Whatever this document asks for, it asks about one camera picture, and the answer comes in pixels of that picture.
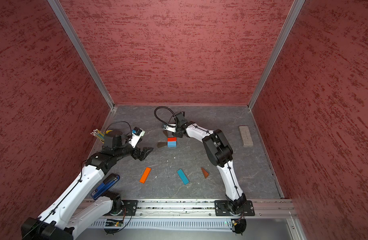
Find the red rectangular block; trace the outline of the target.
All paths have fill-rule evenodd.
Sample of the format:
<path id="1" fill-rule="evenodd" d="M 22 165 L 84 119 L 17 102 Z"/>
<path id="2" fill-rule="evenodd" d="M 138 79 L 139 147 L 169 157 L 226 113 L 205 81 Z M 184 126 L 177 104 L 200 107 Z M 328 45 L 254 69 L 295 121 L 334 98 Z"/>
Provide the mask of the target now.
<path id="1" fill-rule="evenodd" d="M 177 138 L 176 137 L 171 137 L 171 138 L 167 138 L 168 142 L 176 142 Z"/>

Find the dark brown wedge block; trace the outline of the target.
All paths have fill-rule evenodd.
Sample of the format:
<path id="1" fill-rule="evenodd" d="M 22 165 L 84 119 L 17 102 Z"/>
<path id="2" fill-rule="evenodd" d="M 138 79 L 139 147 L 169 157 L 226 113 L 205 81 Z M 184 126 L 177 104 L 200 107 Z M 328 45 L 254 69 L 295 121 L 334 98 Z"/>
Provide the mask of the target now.
<path id="1" fill-rule="evenodd" d="M 166 147 L 167 145 L 168 143 L 162 143 L 162 142 L 157 143 L 158 148 L 163 148 L 163 147 Z"/>

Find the light blue rectangular block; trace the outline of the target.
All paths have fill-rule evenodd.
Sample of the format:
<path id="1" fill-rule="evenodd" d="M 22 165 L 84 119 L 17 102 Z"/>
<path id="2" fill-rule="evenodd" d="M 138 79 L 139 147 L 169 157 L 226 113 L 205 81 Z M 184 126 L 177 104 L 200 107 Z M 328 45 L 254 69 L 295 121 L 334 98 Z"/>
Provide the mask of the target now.
<path id="1" fill-rule="evenodd" d="M 168 148 L 175 148 L 177 146 L 177 142 L 176 141 L 167 142 L 167 146 Z"/>

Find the orange block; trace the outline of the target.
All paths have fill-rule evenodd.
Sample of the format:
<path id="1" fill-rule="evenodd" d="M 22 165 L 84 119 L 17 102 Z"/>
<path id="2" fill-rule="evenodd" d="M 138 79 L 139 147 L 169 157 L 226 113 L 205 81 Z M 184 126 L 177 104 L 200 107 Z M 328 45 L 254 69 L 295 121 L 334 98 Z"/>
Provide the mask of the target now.
<path id="1" fill-rule="evenodd" d="M 140 178 L 140 183 L 144 184 L 147 181 L 148 176 L 149 176 L 151 170 L 152 169 L 150 167 L 146 167 L 146 169 L 144 170 L 144 172 L 143 172 L 143 174 L 142 174 L 142 176 Z"/>

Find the teal block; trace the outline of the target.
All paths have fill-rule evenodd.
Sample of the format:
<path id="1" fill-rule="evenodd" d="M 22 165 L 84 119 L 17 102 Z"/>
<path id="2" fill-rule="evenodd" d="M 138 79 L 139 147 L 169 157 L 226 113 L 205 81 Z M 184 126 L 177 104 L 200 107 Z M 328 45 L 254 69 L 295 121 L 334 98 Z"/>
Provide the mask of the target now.
<path id="1" fill-rule="evenodd" d="M 184 185 L 187 185 L 190 182 L 182 169 L 177 170 L 177 173 Z"/>

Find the reddish brown wedge block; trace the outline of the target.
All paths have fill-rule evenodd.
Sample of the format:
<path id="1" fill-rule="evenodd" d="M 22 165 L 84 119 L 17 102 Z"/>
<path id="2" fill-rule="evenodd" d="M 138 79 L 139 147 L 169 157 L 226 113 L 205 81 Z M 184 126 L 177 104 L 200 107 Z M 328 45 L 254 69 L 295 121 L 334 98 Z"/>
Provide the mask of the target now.
<path id="1" fill-rule="evenodd" d="M 209 176 L 209 173 L 204 168 L 201 168 L 201 171 L 202 171 L 202 173 L 204 175 L 204 178 L 207 179 L 208 176 Z"/>

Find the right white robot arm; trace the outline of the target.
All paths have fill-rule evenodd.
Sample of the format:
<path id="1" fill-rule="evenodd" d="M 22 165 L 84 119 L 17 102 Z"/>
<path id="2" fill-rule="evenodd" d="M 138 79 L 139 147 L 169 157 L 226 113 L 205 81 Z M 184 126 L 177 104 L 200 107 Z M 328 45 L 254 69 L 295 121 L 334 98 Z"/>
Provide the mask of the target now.
<path id="1" fill-rule="evenodd" d="M 168 110 L 174 119 L 174 123 L 166 122 L 158 117 L 157 111 Z M 210 162 L 216 166 L 221 174 L 227 198 L 227 210 L 233 215 L 241 215 L 247 203 L 246 195 L 241 189 L 234 170 L 233 149 L 224 133 L 220 130 L 209 130 L 188 121 L 185 112 L 174 113 L 168 107 L 159 106 L 154 110 L 155 118 L 162 123 L 162 128 L 174 137 L 194 138 L 203 143 Z"/>

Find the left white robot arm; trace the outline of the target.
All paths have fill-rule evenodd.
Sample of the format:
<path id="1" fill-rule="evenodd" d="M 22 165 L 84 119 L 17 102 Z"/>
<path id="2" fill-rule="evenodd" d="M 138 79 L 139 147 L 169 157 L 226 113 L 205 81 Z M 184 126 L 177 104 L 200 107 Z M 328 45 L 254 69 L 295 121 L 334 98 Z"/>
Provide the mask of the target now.
<path id="1" fill-rule="evenodd" d="M 83 162 L 81 171 L 67 189 L 37 218 L 28 218 L 21 226 L 24 240 L 75 240 L 92 223 L 105 214 L 125 213 L 119 194 L 105 190 L 88 208 L 75 215 L 90 190 L 118 161 L 131 156 L 143 161 L 153 148 L 140 149 L 137 144 L 145 131 L 135 127 L 128 135 L 118 130 L 93 130 L 102 143 L 101 151 Z"/>

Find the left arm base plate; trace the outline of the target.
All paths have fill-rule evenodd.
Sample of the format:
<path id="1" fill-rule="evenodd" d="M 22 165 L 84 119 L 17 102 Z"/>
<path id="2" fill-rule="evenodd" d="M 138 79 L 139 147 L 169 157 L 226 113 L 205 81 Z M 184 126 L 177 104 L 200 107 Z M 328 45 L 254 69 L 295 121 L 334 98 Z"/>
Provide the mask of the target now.
<path id="1" fill-rule="evenodd" d="M 120 216 L 135 216 L 139 201 L 121 200 Z"/>

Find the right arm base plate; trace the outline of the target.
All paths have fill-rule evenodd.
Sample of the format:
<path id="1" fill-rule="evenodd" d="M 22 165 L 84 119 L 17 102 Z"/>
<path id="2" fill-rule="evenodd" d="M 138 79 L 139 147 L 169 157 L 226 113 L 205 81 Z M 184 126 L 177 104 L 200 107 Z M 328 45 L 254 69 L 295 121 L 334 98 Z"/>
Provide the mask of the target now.
<path id="1" fill-rule="evenodd" d="M 216 216 L 242 216 L 253 217 L 255 210 L 252 201 L 246 201 L 244 204 L 237 204 L 234 206 L 229 201 L 217 200 L 214 202 Z"/>

